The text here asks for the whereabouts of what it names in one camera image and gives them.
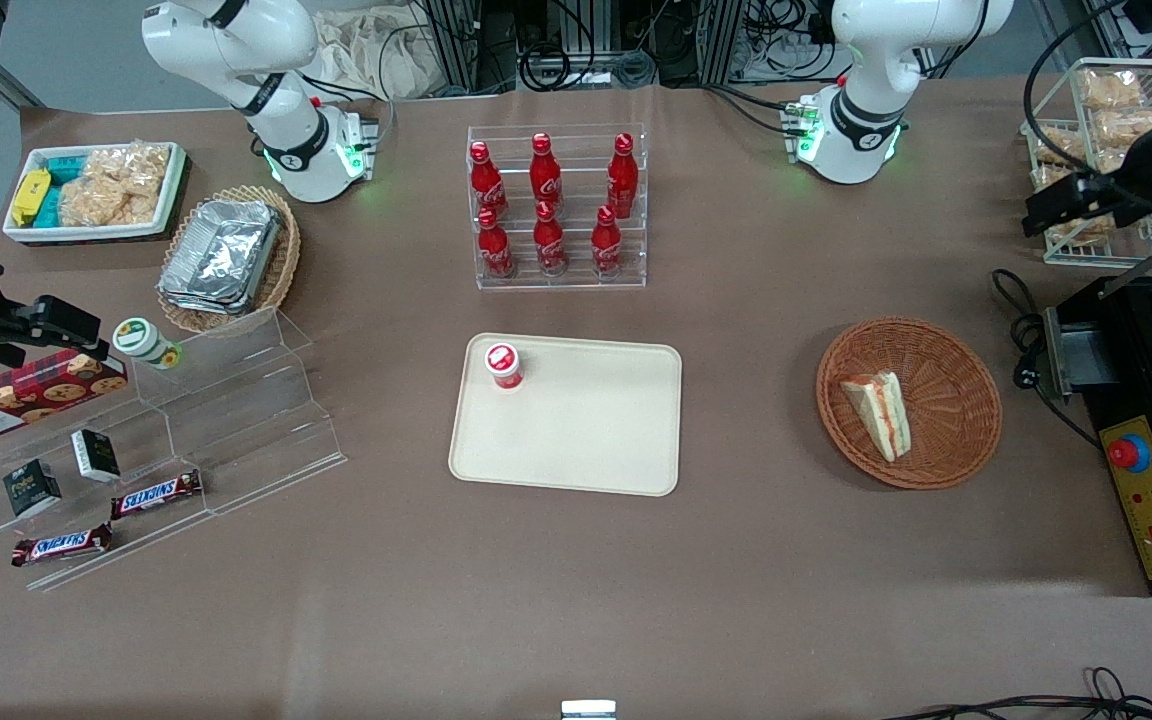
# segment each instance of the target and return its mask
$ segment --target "coca-cola bottle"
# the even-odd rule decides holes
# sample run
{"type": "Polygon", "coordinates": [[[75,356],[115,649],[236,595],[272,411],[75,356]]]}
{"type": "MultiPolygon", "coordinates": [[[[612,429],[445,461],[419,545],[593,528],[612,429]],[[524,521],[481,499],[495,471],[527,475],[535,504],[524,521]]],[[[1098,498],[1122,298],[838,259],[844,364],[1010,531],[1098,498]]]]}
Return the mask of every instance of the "coca-cola bottle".
{"type": "Polygon", "coordinates": [[[497,225],[493,209],[479,210],[479,255],[483,268],[493,278],[513,278],[518,272],[509,253],[509,236],[497,225]]]}
{"type": "Polygon", "coordinates": [[[536,241],[536,260],[540,272],[556,278],[567,272],[567,251],[563,250],[563,228],[554,220],[554,204],[550,200],[536,203],[536,227],[531,230],[536,241]]]}
{"type": "Polygon", "coordinates": [[[616,153],[607,167],[607,204],[616,211],[616,218],[630,217],[638,192],[639,164],[634,159],[634,136],[621,132],[616,136],[616,153]]]}
{"type": "Polygon", "coordinates": [[[505,179],[492,161],[488,143],[476,141],[470,143],[470,184],[473,185],[473,198],[479,202],[479,209],[493,209],[498,217],[506,214],[509,202],[505,196],[505,179]]]}
{"type": "Polygon", "coordinates": [[[536,200],[553,202],[554,213],[561,215],[563,211],[563,176],[562,169],[558,168],[558,160],[554,160],[552,143],[546,132],[537,132],[531,136],[531,168],[526,170],[531,176],[531,194],[536,200]]]}
{"type": "Polygon", "coordinates": [[[600,281],[621,274],[621,228],[616,227],[616,211],[611,205],[598,209],[598,223],[594,225],[594,272],[600,281]]]}

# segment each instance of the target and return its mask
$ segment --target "teal package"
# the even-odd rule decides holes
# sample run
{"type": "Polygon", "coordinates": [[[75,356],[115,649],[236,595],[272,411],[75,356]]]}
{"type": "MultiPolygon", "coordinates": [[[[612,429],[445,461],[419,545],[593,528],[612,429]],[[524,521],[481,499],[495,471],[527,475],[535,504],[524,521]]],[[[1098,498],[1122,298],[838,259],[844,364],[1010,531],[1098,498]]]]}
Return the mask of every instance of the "teal package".
{"type": "Polygon", "coordinates": [[[41,197],[41,209],[33,219],[36,228],[59,228],[60,227],[60,188],[47,188],[47,195],[41,197]]]}
{"type": "Polygon", "coordinates": [[[51,158],[47,160],[47,172],[51,173],[52,184],[65,184],[83,173],[83,164],[86,162],[83,156],[69,156],[69,158],[51,158]]]}

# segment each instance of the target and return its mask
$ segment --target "floor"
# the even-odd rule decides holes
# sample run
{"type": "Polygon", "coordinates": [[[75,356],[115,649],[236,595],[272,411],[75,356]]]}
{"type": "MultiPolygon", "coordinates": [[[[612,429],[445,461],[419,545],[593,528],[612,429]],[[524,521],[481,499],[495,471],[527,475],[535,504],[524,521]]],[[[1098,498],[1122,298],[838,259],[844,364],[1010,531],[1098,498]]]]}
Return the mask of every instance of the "floor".
{"type": "MultiPolygon", "coordinates": [[[[14,3],[0,44],[0,63],[52,108],[86,113],[129,109],[221,108],[204,88],[162,71],[141,41],[137,18],[150,0],[32,0],[14,3]],[[82,78],[74,83],[73,78],[82,78]]],[[[1047,40],[1033,6],[1015,0],[1002,31],[982,38],[954,69],[957,77],[1028,73],[1047,40]]],[[[320,0],[317,6],[340,6],[320,0]]],[[[1064,14],[1053,12],[1056,23],[1064,14]]],[[[0,108],[0,207],[18,174],[20,132],[0,108]]]]}

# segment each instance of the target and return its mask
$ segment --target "white storage tray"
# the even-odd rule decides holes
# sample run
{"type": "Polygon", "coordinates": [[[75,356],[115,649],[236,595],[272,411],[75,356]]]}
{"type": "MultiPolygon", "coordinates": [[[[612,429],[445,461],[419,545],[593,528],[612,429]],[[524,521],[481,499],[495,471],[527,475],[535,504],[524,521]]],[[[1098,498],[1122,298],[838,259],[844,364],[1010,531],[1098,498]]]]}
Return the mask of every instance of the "white storage tray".
{"type": "MultiPolygon", "coordinates": [[[[168,158],[168,169],[162,179],[162,187],[159,190],[159,204],[154,207],[154,219],[147,223],[129,225],[100,225],[100,227],[74,227],[74,228],[29,228],[20,227],[12,219],[12,206],[8,205],[3,215],[3,234],[22,245],[85,245],[91,242],[116,242],[127,238],[147,236],[164,232],[168,227],[172,215],[172,206],[175,204],[175,196],[180,189],[180,176],[184,173],[185,152],[175,142],[152,142],[154,145],[166,145],[172,149],[168,158]]],[[[40,147],[29,151],[24,167],[20,169],[17,183],[12,188],[12,197],[20,190],[20,183],[24,182],[24,176],[29,170],[36,170],[52,158],[68,158],[68,156],[86,156],[92,150],[105,150],[109,147],[128,147],[131,143],[115,143],[115,145],[73,145],[69,147],[40,147]]]]}
{"type": "Polygon", "coordinates": [[[447,465],[462,480],[664,497],[679,483],[682,357],[667,344],[483,333],[465,350],[447,465]],[[484,363],[515,346],[522,384],[484,363]]]}

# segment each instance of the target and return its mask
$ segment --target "red cookie box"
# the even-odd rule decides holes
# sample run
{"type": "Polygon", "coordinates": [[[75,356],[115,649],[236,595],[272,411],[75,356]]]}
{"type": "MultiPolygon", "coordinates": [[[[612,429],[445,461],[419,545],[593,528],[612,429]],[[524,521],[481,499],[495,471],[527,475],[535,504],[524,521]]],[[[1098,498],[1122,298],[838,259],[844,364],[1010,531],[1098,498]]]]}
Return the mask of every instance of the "red cookie box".
{"type": "Polygon", "coordinates": [[[0,434],[127,387],[123,364],[61,350],[0,373],[0,434]]]}

